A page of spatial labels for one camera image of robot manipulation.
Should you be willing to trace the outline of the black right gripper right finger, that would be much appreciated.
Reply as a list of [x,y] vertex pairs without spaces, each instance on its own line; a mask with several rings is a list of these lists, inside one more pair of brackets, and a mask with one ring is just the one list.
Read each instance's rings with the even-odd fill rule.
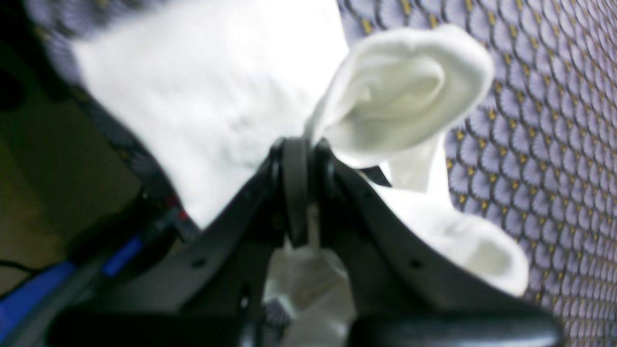
[[348,271],[347,347],[561,347],[549,313],[432,250],[321,140],[313,150],[320,243]]

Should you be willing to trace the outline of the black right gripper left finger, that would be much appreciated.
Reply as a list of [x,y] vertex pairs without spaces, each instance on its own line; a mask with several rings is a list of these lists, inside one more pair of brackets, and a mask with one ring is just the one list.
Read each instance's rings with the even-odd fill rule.
[[120,286],[64,310],[53,347],[269,347],[262,299],[286,234],[307,242],[306,140],[275,141],[267,160],[200,237]]

